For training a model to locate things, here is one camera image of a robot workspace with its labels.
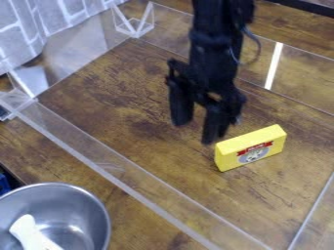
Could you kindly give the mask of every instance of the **wooden surface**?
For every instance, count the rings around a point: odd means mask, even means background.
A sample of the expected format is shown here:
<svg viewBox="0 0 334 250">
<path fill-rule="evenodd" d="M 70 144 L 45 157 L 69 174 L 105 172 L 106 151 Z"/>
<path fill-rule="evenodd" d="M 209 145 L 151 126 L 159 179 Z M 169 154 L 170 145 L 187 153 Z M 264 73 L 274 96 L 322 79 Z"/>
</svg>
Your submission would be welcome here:
<svg viewBox="0 0 334 250">
<path fill-rule="evenodd" d="M 163 3 L 191 9 L 187 1 Z M 324 17 L 261 2 L 253 28 L 333 57 L 330 24 Z M 244 126 L 230 130 L 229 138 L 280 123 L 289 141 L 282 154 L 222 174 L 213 163 L 213 146 L 200 144 L 201 108 L 190 126 L 177 129 L 170 124 L 162 76 L 171 56 L 131 40 L 41 101 L 274 249 L 285 249 L 333 172 L 333 116 L 240 81 L 250 103 Z M 0 125 L 0 142 L 0 161 L 24 183 L 69 182 L 99 196 L 114 219 L 111 249 L 201 249 L 20 120 Z"/>
</svg>

